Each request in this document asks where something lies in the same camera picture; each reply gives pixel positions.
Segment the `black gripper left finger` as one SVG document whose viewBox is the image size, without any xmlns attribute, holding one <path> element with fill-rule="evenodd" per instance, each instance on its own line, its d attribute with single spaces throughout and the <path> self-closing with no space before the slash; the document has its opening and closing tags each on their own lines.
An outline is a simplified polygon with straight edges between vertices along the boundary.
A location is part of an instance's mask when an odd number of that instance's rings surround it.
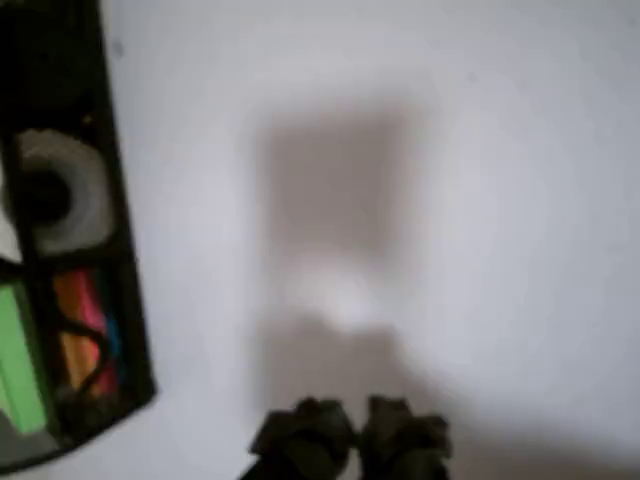
<svg viewBox="0 0 640 480">
<path fill-rule="evenodd" d="M 345 470 L 356 432 L 337 399 L 306 397 L 270 411 L 249 448 L 245 479 L 336 479 Z"/>
</svg>

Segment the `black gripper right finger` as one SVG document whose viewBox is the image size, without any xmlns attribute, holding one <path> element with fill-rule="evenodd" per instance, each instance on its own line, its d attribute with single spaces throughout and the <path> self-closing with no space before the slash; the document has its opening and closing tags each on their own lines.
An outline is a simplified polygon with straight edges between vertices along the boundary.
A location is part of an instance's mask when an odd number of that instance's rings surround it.
<svg viewBox="0 0 640 480">
<path fill-rule="evenodd" d="M 362 479 L 448 479 L 450 425 L 439 414 L 415 414 L 403 398 L 372 395 L 358 454 Z"/>
</svg>

